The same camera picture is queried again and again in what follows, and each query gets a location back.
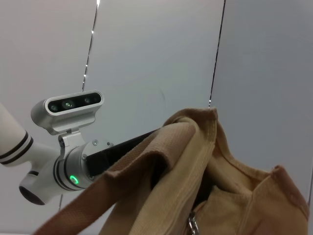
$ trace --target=beige fabric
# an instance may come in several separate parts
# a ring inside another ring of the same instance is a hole
[[[77,234],[116,203],[101,235],[306,235],[309,209],[286,171],[235,160],[216,109],[170,117],[35,235]]]

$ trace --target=zipper pull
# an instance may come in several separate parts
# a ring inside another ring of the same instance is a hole
[[[188,225],[192,235],[200,235],[199,228],[196,222],[196,214],[195,212],[190,212],[188,217]]]

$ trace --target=screw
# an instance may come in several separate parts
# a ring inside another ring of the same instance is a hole
[[[87,159],[87,155],[86,155],[86,154],[83,154],[83,155],[82,155],[82,160],[83,160],[83,161],[86,161],[86,159]]]

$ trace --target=camera lens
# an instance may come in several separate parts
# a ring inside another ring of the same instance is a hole
[[[90,99],[89,99],[88,97],[86,97],[86,98],[85,98],[85,102],[86,102],[87,104],[90,104]]]
[[[75,107],[75,104],[72,100],[65,100],[62,102],[62,106],[65,109],[72,109]]]
[[[58,111],[58,106],[56,106],[56,105],[51,105],[50,109],[51,109],[53,112],[56,112],[56,111]]]

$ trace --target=green led light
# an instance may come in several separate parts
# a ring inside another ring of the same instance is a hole
[[[74,184],[78,184],[79,183],[79,181],[73,175],[70,176],[70,180],[72,180]]]

